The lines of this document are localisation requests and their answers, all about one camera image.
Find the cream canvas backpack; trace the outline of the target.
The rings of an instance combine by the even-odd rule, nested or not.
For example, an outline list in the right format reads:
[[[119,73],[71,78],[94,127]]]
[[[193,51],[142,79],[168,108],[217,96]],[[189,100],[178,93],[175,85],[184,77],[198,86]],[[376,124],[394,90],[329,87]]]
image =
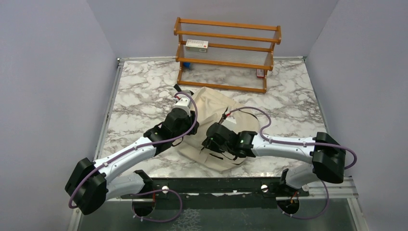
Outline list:
[[[195,135],[183,138],[177,152],[220,172],[242,164],[246,158],[232,155],[232,146],[239,143],[239,132],[258,132],[259,120],[250,109],[214,89],[202,87],[192,98],[199,126]]]

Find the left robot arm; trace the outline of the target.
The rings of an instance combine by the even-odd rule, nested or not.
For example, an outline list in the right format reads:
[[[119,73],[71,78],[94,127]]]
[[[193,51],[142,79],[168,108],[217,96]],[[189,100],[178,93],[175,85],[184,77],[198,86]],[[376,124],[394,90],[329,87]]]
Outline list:
[[[69,208],[78,208],[82,214],[88,215],[115,197],[131,193],[141,198],[148,196],[151,184],[144,172],[129,176],[121,174],[169,149],[175,140],[196,134],[198,127],[196,111],[173,108],[163,122],[147,130],[123,150],[95,161],[81,159],[64,188],[70,196]]]

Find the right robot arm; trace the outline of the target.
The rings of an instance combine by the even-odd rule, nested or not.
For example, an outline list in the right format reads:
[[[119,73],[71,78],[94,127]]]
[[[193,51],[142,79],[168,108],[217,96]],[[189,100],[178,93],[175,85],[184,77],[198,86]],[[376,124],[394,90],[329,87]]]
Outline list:
[[[235,133],[220,123],[214,123],[207,130],[202,146],[237,158],[273,156],[302,161],[302,165],[287,168],[281,174],[278,191],[285,196],[318,180],[333,184],[344,181],[345,152],[324,132],[318,132],[315,137],[279,138],[255,131]]]

